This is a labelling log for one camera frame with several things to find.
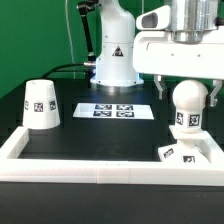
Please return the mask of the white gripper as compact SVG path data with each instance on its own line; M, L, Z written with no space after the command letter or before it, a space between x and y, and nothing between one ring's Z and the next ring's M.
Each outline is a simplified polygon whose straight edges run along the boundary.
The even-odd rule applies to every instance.
M213 79L215 107L224 83L224 19L217 4L166 4L137 17L133 66L153 74L159 99L167 97L164 76Z

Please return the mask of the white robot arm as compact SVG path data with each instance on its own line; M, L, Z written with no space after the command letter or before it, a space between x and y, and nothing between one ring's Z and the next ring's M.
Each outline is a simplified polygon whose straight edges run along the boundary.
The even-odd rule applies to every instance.
M163 76L210 79L211 106L224 83L224 18L220 0L164 0L133 17L118 0L99 0L102 50L93 83L128 87L152 74L159 90Z

